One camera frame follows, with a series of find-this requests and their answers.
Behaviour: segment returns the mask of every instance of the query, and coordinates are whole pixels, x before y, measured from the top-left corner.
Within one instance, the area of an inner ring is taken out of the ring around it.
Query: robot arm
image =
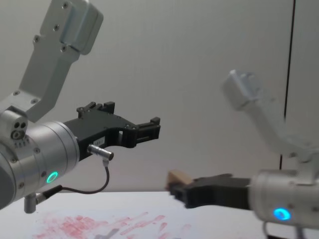
[[[54,107],[71,64],[91,51],[102,21],[88,0],[52,0],[19,89],[0,102],[0,209],[25,197],[25,211],[33,213],[63,187],[39,198],[35,192],[79,161],[102,156],[108,175],[114,154],[105,147],[133,148],[159,137],[159,118],[133,124],[114,115],[112,102],[80,107],[78,118],[66,123],[28,127],[29,120],[36,122]]]
[[[220,205],[250,209],[265,222],[319,229],[319,149],[290,136],[273,98],[255,75],[231,71],[223,91],[232,107],[251,118],[269,148],[298,161],[297,170],[262,170],[250,179],[231,175],[170,183],[187,207]]]

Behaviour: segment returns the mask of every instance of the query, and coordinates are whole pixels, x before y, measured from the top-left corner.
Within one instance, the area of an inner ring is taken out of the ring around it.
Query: white wall
[[[319,146],[319,1],[297,1],[289,80],[287,125]],[[296,167],[284,159],[283,168]]]
[[[115,101],[116,114],[135,123],[162,118],[159,140],[109,148],[110,191],[161,190],[174,168],[193,177],[278,168],[279,156],[244,114],[230,109],[220,85],[231,69],[253,71],[283,107],[291,0],[92,2],[105,16],[96,44],[72,66],[56,108],[41,121],[75,118],[90,101]],[[2,99],[22,78],[48,6],[49,0],[0,1]],[[102,163],[92,157],[57,183],[93,189],[104,180]]]

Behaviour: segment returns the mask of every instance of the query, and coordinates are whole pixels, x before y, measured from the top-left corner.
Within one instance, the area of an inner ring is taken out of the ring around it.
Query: blue led light
[[[280,221],[288,221],[291,218],[290,212],[285,208],[277,208],[274,210],[274,216]]]
[[[52,183],[59,176],[58,172],[51,173],[46,179],[46,183]]]

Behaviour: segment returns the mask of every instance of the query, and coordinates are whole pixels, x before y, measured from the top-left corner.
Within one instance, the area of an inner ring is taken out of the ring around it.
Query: white table
[[[27,215],[23,211],[23,200],[19,200],[0,211],[0,238],[23,239],[35,222],[37,214],[47,211],[81,209],[110,210],[141,207],[182,208],[167,192],[125,192],[81,195],[61,193],[37,206],[37,212]],[[203,239],[263,239],[262,222],[252,212],[207,206],[189,210],[196,219]],[[270,225],[269,231],[277,236],[294,239],[293,229]],[[307,239],[318,239],[319,232],[307,230]]]

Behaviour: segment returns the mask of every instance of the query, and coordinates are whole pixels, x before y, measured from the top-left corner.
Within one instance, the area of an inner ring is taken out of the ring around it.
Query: green led light
[[[52,183],[58,176],[59,176],[59,173],[56,171],[51,173],[49,177],[46,179],[46,183]]]

